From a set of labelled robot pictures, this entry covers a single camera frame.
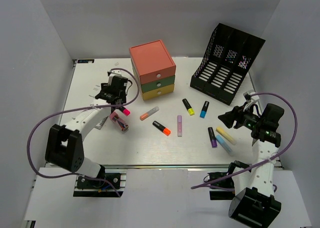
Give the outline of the white printed paper booklet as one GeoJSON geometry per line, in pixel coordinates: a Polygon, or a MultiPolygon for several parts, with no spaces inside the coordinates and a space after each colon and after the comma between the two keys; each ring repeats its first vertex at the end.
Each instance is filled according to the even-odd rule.
{"type": "Polygon", "coordinates": [[[102,107],[98,106],[109,105],[107,101],[107,83],[102,83],[100,90],[94,96],[94,101],[92,103],[93,107],[90,110],[90,115],[88,116],[88,124],[95,129],[101,130],[103,125],[105,124],[108,116],[111,113],[111,107],[102,107]]]}

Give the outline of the coral top drawer box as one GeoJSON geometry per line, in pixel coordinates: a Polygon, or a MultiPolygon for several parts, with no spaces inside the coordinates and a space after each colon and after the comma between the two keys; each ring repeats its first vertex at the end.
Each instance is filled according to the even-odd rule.
{"type": "Polygon", "coordinates": [[[133,67],[141,84],[175,75],[176,64],[162,40],[129,48],[133,67]]]}

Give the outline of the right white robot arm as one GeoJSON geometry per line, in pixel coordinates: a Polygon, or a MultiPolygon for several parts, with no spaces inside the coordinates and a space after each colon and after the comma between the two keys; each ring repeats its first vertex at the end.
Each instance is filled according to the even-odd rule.
{"type": "Polygon", "coordinates": [[[269,227],[281,211],[282,204],[274,197],[275,161],[271,157],[277,154],[281,144],[277,128],[284,112],[275,104],[267,104],[262,115],[255,115],[253,107],[235,106],[218,117],[228,128],[248,128],[253,162],[265,162],[249,169],[249,165],[236,160],[229,164],[227,172],[209,173],[204,178],[208,182],[226,176],[225,180],[215,183],[215,187],[234,191],[228,215],[248,227],[269,227]]]}

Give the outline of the pastel yellow highlighter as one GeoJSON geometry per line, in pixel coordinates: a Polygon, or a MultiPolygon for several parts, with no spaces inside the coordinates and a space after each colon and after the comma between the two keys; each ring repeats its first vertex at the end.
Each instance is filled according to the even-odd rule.
{"type": "Polygon", "coordinates": [[[218,126],[216,128],[216,131],[220,135],[222,135],[226,140],[228,140],[232,145],[236,145],[237,144],[236,140],[230,134],[228,134],[222,127],[218,126]]]}

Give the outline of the pink black highlighter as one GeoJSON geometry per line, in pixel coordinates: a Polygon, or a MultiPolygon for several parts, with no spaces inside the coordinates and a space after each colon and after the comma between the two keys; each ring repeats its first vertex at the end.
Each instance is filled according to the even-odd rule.
{"type": "Polygon", "coordinates": [[[118,109],[119,109],[125,116],[129,116],[129,115],[131,114],[131,112],[130,112],[127,108],[125,108],[125,107],[123,107],[123,106],[119,107],[118,109]]]}

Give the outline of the pastel blue highlighter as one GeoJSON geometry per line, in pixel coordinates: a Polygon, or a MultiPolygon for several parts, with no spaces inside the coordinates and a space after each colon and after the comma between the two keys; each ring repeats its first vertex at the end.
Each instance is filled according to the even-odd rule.
{"type": "Polygon", "coordinates": [[[234,151],[229,147],[229,145],[225,142],[225,140],[220,136],[216,135],[215,136],[217,142],[222,146],[222,148],[230,155],[234,155],[234,151]]]}

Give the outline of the black purple highlighter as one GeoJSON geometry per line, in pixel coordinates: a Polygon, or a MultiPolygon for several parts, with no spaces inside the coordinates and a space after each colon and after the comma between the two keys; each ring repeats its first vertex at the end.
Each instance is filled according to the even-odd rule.
{"type": "Polygon", "coordinates": [[[211,147],[216,148],[218,145],[217,145],[217,140],[214,134],[214,130],[212,127],[209,127],[207,130],[210,138],[211,147]]]}

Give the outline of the orange grey highlighter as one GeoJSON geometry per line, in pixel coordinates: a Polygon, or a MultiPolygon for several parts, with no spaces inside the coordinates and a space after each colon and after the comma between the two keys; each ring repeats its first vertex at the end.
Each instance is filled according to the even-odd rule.
{"type": "Polygon", "coordinates": [[[152,108],[149,111],[145,112],[139,118],[140,118],[141,121],[143,121],[143,120],[147,119],[148,117],[150,117],[151,115],[153,115],[154,113],[156,113],[159,110],[160,110],[159,107],[155,106],[154,108],[152,108]]]}

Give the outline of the black yellow highlighter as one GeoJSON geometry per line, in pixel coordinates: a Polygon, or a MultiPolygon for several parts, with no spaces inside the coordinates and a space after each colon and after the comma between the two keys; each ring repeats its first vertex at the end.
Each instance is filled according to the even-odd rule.
{"type": "Polygon", "coordinates": [[[190,103],[188,102],[188,100],[186,98],[182,99],[182,102],[185,106],[185,108],[187,109],[188,113],[190,116],[194,115],[195,112],[193,110],[193,108],[191,107],[190,103]]]}

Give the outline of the black label sticker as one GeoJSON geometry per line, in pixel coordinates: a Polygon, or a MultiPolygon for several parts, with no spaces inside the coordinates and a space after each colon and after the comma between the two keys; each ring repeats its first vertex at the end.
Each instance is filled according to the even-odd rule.
{"type": "Polygon", "coordinates": [[[88,63],[94,63],[94,59],[79,59],[77,60],[78,64],[88,64],[88,63]]]}

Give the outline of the green middle drawer box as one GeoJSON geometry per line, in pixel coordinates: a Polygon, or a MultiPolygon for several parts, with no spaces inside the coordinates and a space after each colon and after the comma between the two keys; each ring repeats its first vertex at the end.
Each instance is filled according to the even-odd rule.
{"type": "Polygon", "coordinates": [[[175,78],[176,78],[176,76],[173,75],[173,76],[169,76],[169,77],[166,77],[166,78],[163,78],[160,80],[152,81],[152,82],[145,83],[145,84],[140,84],[139,87],[140,87],[140,90],[143,93],[145,93],[145,92],[149,92],[151,90],[155,90],[158,88],[162,88],[164,86],[174,84],[175,78]]]}

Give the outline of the pastel purple highlighter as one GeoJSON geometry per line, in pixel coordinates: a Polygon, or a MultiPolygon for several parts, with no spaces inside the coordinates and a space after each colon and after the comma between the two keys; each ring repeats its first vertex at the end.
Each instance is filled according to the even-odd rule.
{"type": "Polygon", "coordinates": [[[177,116],[177,136],[182,137],[183,131],[182,131],[182,116],[177,116]]]}

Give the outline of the black three-slot file holder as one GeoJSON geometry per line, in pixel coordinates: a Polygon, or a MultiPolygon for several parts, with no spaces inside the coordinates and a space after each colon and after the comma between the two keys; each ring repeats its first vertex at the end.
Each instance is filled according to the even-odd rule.
{"type": "Polygon", "coordinates": [[[265,40],[219,23],[190,87],[230,105],[265,40]]]}

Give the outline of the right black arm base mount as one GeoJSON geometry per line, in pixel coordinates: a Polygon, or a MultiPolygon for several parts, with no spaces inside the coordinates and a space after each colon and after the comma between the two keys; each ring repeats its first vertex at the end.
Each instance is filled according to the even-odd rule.
{"type": "MultiPolygon", "coordinates": [[[[245,169],[248,164],[235,160],[228,166],[226,172],[210,172],[203,178],[203,182],[209,182],[218,179],[236,171],[236,168],[245,169]]],[[[232,178],[228,178],[213,184],[215,188],[209,191],[210,200],[232,200],[235,197],[235,187],[232,178]]]]}

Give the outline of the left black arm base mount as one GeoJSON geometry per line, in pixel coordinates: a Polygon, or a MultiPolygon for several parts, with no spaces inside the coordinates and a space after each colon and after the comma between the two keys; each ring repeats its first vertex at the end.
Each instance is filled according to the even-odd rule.
{"type": "Polygon", "coordinates": [[[126,186],[127,170],[106,167],[102,181],[77,176],[73,197],[119,198],[126,186]]]}

